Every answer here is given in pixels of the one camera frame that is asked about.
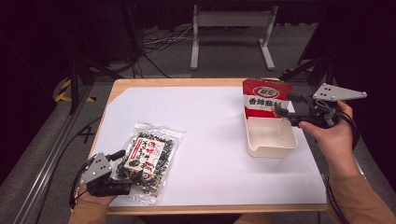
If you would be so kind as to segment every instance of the open box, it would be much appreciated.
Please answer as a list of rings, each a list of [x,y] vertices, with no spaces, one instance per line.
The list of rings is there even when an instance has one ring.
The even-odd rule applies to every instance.
[[[284,158],[297,147],[290,122],[274,114],[287,108],[293,87],[279,80],[248,78],[243,83],[247,151],[252,157]]]
[[[296,136],[287,119],[249,117],[245,121],[250,156],[284,158],[297,147]]]

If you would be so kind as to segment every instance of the black backdrop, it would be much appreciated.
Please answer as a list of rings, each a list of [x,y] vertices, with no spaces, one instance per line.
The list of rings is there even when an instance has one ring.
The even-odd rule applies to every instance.
[[[56,106],[69,62],[38,1],[0,1],[0,183]]]

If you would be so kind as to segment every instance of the forearm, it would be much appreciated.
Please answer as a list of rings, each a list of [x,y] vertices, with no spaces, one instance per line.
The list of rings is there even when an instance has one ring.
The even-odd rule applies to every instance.
[[[394,214],[373,191],[364,175],[330,176],[334,199],[349,223],[396,223]],[[332,207],[334,220],[339,219]]]
[[[105,224],[108,206],[79,200],[69,220],[69,224]]]

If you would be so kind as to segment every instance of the seaweed snack bag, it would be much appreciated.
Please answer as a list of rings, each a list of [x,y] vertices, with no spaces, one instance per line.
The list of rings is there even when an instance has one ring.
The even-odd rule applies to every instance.
[[[293,87],[287,83],[263,78],[246,79],[242,86],[246,119],[279,118],[274,113],[274,106],[287,108],[289,101],[286,94],[293,91]]]

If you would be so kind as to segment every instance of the metal stand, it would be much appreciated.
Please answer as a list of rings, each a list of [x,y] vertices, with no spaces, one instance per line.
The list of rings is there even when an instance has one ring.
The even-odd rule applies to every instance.
[[[198,6],[194,6],[192,42],[191,70],[198,69],[199,53],[199,26],[265,26],[265,37],[259,39],[262,55],[269,70],[274,70],[275,66],[268,50],[268,41],[274,26],[277,7],[271,11],[199,11]]]

